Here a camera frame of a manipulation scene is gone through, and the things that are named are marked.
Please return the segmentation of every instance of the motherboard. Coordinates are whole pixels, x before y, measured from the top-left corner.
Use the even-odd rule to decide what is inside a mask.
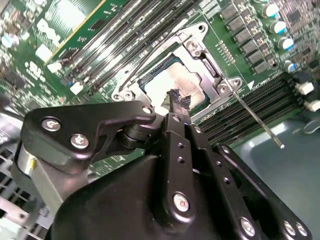
[[[0,37],[1,108],[21,116],[134,100],[165,115],[179,89],[210,143],[232,146],[260,128],[229,86],[270,126],[320,108],[318,0],[2,0]]]

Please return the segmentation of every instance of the capacitor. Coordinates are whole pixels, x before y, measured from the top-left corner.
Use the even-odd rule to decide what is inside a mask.
[[[297,64],[290,60],[286,60],[284,62],[283,68],[287,73],[293,73],[295,70],[297,70]]]
[[[283,50],[289,50],[293,47],[294,43],[295,42],[291,38],[282,37],[278,41],[278,47]]]
[[[261,14],[265,18],[273,18],[280,11],[277,4],[267,4],[262,8]]]
[[[274,21],[270,25],[270,32],[282,34],[286,30],[287,24],[284,21]]]
[[[2,45],[7,49],[18,46],[19,42],[18,36],[11,33],[5,33],[1,38]]]

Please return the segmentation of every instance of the black plastic bracket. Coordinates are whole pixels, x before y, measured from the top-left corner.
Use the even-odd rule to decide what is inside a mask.
[[[251,212],[258,213],[254,218],[270,239],[312,239],[312,234],[307,226],[230,147],[217,144],[214,150],[226,160],[226,165],[232,172],[243,199],[251,208]]]
[[[60,130],[44,129],[45,119],[57,120]],[[25,116],[21,140],[35,157],[62,172],[79,174],[92,161],[129,153],[117,142],[120,130],[130,125],[148,125],[155,119],[152,108],[141,101],[40,108]],[[87,138],[88,147],[78,149],[71,144],[71,137],[77,134]]]
[[[177,114],[167,114],[162,129],[160,174],[156,177],[159,189],[153,212],[165,232],[181,234],[196,218],[191,145]]]
[[[221,218],[223,228],[227,230],[224,235],[229,235],[230,239],[262,239],[223,156],[212,151],[206,135],[198,126],[191,124],[189,134],[193,147],[192,158],[197,159],[199,164],[204,167],[202,171],[212,177],[212,190],[217,190],[216,197],[222,203],[219,208],[223,207],[224,212],[224,216]],[[247,231],[242,227],[243,221],[251,224]]]

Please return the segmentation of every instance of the black mechanical arm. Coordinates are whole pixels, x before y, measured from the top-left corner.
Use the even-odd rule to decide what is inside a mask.
[[[11,172],[55,215],[48,240],[311,240],[307,226],[227,145],[214,149],[171,91],[140,101],[36,109]],[[143,156],[93,182],[96,161]]]

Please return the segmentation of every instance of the metal lever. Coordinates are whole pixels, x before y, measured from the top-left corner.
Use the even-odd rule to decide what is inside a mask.
[[[257,123],[269,134],[269,136],[275,141],[275,143],[284,149],[285,145],[279,140],[279,138],[271,131],[271,129],[258,117],[258,115],[246,104],[245,101],[239,97],[239,95],[234,91],[233,87],[228,81],[225,81],[226,85],[230,89],[232,95],[239,101],[239,103],[248,111],[248,113],[257,121]]]

